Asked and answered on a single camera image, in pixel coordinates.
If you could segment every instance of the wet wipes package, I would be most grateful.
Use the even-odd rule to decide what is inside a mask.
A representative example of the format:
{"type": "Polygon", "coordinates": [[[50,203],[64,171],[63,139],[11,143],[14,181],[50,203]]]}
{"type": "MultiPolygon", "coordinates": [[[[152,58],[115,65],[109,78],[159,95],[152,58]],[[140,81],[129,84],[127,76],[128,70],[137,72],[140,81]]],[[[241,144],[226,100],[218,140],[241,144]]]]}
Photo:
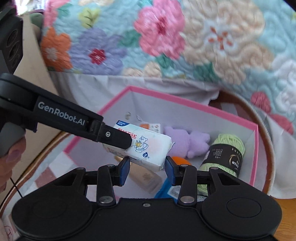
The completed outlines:
{"type": "Polygon", "coordinates": [[[132,158],[132,162],[153,172],[163,169],[167,153],[173,145],[169,136],[121,120],[116,123],[114,128],[131,135],[133,139],[131,147],[123,150],[103,144],[106,151],[122,158],[129,156],[132,158]]]}

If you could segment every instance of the human hand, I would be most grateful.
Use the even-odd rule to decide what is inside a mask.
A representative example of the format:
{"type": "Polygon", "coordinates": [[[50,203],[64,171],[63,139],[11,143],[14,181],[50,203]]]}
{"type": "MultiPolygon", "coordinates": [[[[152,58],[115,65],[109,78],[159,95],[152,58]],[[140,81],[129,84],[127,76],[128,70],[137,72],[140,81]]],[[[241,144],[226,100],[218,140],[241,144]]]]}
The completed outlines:
{"type": "Polygon", "coordinates": [[[7,155],[0,158],[0,193],[6,188],[6,182],[12,175],[13,167],[20,161],[26,149],[26,139],[23,137],[15,143],[7,155]]]}

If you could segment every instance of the beige bottle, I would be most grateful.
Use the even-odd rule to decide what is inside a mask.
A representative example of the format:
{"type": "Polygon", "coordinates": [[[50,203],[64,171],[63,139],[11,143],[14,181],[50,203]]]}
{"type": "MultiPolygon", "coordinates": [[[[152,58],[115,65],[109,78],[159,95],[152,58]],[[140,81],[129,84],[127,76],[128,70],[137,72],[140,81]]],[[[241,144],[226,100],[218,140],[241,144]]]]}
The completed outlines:
{"type": "MultiPolygon", "coordinates": [[[[115,156],[115,160],[120,162],[121,157],[115,156]]],[[[162,185],[162,179],[156,173],[131,162],[129,177],[143,190],[150,194],[156,194],[162,185]]]]}

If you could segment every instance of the quilted bedspread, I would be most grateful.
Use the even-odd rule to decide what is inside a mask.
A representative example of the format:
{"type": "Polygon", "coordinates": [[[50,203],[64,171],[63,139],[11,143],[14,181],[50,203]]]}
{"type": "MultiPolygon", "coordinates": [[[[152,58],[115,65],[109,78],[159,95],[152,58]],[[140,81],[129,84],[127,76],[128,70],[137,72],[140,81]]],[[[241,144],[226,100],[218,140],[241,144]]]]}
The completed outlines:
{"type": "Polygon", "coordinates": [[[49,70],[211,82],[296,137],[296,13],[284,0],[49,0],[49,70]]]}

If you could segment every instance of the white fabric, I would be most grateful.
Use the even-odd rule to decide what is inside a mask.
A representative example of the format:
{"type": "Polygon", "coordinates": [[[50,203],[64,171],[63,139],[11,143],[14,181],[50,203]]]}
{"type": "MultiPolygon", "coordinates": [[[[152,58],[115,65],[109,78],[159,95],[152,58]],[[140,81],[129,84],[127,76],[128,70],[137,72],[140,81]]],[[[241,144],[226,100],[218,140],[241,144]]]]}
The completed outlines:
{"type": "Polygon", "coordinates": [[[129,85],[156,90],[208,105],[216,99],[219,89],[204,82],[160,78],[101,76],[50,72],[51,78],[61,96],[98,112],[113,97],[129,85]]]}
{"type": "Polygon", "coordinates": [[[270,195],[279,199],[296,198],[296,140],[269,116],[266,119],[275,151],[275,179],[270,195]]]}

